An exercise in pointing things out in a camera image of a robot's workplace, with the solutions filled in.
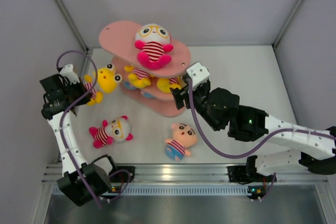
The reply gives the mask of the peach-faced plush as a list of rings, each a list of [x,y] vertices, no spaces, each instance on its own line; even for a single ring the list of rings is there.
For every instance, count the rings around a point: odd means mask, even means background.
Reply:
[[[190,156],[188,150],[198,141],[196,131],[185,123],[173,123],[171,125],[172,137],[165,140],[164,151],[166,155],[174,160],[181,161],[185,156]]]

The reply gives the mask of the yellow plush toy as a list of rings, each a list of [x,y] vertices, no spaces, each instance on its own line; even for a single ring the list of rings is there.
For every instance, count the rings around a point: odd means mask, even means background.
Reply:
[[[152,84],[153,75],[148,72],[135,66],[125,66],[124,70],[128,73],[128,80],[134,87],[143,89]]]
[[[98,69],[98,80],[96,85],[94,83],[94,76],[88,74],[84,75],[84,86],[87,90],[91,90],[91,98],[87,105],[95,105],[101,103],[103,95],[112,93],[122,81],[122,75],[117,73],[115,66],[110,63],[105,67]]]

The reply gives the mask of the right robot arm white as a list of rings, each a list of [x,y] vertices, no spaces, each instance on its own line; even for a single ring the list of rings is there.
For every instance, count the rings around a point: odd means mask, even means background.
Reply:
[[[276,173],[307,170],[318,175],[335,174],[335,127],[324,131],[309,129],[280,120],[263,110],[244,106],[240,97],[226,89],[211,90],[210,81],[193,87],[171,89],[176,107],[190,109],[195,126],[206,145],[217,155],[246,159],[244,166],[229,169],[230,181],[258,182],[274,179]],[[242,142],[257,142],[250,151],[227,154],[205,136],[197,116],[214,130],[228,129],[228,137]]]

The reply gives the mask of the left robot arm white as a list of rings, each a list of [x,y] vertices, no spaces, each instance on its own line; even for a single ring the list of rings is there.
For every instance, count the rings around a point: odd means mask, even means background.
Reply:
[[[111,191],[111,182],[119,170],[109,155],[89,163],[79,149],[73,123],[75,108],[86,104],[90,93],[75,73],[57,73],[40,81],[45,90],[41,114],[50,125],[58,144],[62,163],[62,177],[57,185],[61,192],[77,206],[95,200],[101,207],[100,196]]]

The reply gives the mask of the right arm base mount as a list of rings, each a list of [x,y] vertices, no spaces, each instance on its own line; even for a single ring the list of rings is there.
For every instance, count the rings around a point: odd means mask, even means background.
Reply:
[[[254,172],[249,174],[244,165],[229,166],[227,171],[230,183],[237,183],[240,185],[261,183],[261,186],[248,186],[248,193],[250,193],[248,198],[251,201],[262,202],[277,181],[276,174],[269,176],[260,175]]]

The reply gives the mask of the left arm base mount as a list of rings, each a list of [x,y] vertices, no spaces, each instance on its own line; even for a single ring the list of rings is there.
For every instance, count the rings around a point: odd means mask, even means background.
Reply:
[[[120,186],[117,186],[114,193],[117,193],[116,196],[111,198],[111,201],[118,199],[123,191],[127,188],[128,184],[134,180],[135,177],[135,166],[118,166],[116,169],[113,169],[109,173],[109,178],[112,183],[120,183]]]

